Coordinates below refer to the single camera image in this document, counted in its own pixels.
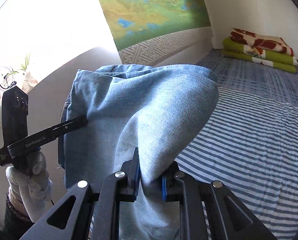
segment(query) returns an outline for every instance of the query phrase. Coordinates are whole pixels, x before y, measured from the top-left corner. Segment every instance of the striped bed sheet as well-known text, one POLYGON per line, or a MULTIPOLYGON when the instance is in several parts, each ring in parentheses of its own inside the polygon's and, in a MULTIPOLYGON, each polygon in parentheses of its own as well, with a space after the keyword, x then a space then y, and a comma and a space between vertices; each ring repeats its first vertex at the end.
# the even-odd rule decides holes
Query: striped bed sheet
MULTIPOLYGON (((241 67, 239 60, 230 64, 241 67)), ((176 161, 200 181, 221 180, 278 239, 292 239, 298 231, 298 104, 260 91, 219 84, 214 113, 176 161)))

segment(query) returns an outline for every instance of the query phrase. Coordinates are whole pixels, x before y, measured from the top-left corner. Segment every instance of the silver screw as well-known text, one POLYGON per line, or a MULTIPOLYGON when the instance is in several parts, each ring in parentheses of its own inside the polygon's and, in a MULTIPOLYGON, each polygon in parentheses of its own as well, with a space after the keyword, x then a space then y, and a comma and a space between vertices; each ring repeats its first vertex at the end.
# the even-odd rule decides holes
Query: silver screw
POLYGON ((85 180, 81 180, 78 182, 78 187, 80 188, 84 188, 88 185, 88 182, 86 182, 85 180))
POLYGON ((122 178, 125 176, 125 173, 123 171, 117 171, 115 174, 114 174, 117 178, 122 178))
POLYGON ((215 180, 214 182, 212 182, 212 185, 216 188, 220 188, 223 186, 222 182, 219 180, 215 180))
POLYGON ((185 174, 184 174, 183 171, 178 171, 178 172, 175 174, 175 176, 176 176, 177 178, 183 178, 183 177, 185 176, 185 174))

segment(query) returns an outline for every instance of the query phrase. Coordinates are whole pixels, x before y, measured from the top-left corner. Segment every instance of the bed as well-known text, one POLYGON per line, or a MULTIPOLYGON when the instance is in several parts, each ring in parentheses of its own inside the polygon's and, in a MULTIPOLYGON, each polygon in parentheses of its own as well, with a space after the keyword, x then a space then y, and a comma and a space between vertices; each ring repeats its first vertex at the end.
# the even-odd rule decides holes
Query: bed
POLYGON ((220 99, 177 157, 180 169, 200 181, 221 180, 278 239, 292 239, 298 231, 298 70, 222 58, 219 50, 197 65, 218 75, 220 99))

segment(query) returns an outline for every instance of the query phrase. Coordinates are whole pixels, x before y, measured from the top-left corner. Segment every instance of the light blue denim fabric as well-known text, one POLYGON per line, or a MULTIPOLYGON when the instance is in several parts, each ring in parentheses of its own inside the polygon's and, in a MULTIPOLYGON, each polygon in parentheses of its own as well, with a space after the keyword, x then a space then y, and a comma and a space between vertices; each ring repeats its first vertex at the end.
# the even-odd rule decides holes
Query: light blue denim fabric
POLYGON ((162 201, 156 179, 206 124, 218 97, 215 74, 200 66, 79 70, 62 121, 85 114, 89 123, 59 139, 66 187, 104 180, 138 147, 141 185, 135 203, 121 203, 120 239, 175 239, 179 205, 162 201))

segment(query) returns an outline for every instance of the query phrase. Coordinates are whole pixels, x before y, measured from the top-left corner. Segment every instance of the white glove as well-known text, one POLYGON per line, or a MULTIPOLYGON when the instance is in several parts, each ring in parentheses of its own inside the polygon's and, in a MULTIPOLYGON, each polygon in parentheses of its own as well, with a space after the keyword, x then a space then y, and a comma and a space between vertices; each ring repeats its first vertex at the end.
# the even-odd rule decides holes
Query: white glove
POLYGON ((18 211, 28 214, 31 221, 36 222, 46 211, 46 201, 51 200, 52 182, 41 151, 30 153, 26 158, 29 170, 32 171, 31 176, 14 167, 6 169, 10 185, 9 200, 18 211))

